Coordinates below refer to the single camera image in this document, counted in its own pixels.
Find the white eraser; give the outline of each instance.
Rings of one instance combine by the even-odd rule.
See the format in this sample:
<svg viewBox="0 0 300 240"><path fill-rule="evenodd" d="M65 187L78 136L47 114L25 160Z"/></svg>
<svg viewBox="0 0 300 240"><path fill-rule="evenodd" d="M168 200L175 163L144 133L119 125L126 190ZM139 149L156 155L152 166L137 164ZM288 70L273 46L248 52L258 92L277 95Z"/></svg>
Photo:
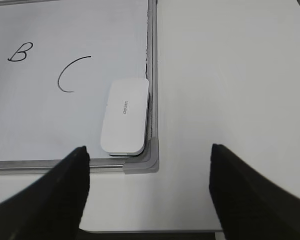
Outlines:
<svg viewBox="0 0 300 240"><path fill-rule="evenodd" d="M148 79L128 78L112 83L101 133L103 150L114 156L142 153L148 98Z"/></svg>

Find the table surface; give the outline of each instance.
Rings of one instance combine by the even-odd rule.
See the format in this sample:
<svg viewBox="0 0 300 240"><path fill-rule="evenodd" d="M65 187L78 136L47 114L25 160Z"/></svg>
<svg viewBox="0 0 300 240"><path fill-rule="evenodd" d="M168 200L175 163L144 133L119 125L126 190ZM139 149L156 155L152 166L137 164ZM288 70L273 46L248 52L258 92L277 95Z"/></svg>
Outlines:
<svg viewBox="0 0 300 240"><path fill-rule="evenodd" d="M213 143L300 197L300 7L294 0L159 0L160 170L92 174L81 228L221 229ZM0 176L0 201L38 179Z"/></svg>

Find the whiteboard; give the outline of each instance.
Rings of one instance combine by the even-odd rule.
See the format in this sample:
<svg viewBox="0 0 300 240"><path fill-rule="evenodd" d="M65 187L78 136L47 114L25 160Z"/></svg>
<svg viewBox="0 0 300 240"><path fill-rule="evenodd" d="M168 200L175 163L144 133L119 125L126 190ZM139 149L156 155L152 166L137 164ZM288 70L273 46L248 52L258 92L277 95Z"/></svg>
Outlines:
<svg viewBox="0 0 300 240"><path fill-rule="evenodd" d="M82 145L109 158L109 87L145 77L147 10L147 0L0 6L0 161L62 159Z"/></svg>

